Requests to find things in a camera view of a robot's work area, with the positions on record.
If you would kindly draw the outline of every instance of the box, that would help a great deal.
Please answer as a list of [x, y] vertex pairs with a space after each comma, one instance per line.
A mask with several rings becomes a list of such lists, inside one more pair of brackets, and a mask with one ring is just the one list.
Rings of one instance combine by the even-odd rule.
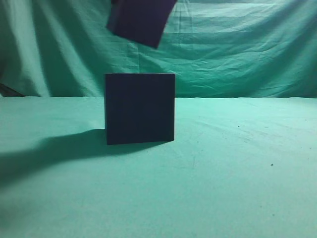
[[157, 48], [177, 0], [112, 1], [107, 28], [115, 35]]
[[174, 140], [175, 74], [106, 74], [107, 144]]

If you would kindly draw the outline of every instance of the falling cube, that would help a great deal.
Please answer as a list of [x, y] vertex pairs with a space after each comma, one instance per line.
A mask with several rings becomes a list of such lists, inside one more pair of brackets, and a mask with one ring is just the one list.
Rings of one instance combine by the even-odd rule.
[[113, 0], [107, 28], [114, 34], [157, 48], [177, 0]]

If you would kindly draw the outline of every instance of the green backdrop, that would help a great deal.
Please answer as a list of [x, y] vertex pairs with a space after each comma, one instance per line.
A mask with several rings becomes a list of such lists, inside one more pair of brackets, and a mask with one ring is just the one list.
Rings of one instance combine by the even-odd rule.
[[110, 0], [0, 0], [0, 83], [102, 96], [104, 73], [176, 73], [178, 97], [317, 96], [316, 0], [179, 0], [158, 50], [113, 36]]

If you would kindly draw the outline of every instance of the dark blue cube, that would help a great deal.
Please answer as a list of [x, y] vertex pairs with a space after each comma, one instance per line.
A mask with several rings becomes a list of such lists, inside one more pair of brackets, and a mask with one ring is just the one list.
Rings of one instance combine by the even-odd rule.
[[116, 0], [107, 28], [115, 35], [157, 48], [177, 0]]
[[173, 141], [175, 74], [106, 74], [107, 144]]

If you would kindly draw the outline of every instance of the table surface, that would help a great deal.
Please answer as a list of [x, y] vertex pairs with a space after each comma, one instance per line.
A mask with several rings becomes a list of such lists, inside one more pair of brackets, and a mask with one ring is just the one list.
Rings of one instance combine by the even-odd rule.
[[103, 98], [0, 98], [1, 238], [315, 238], [317, 99], [176, 99], [106, 145]]

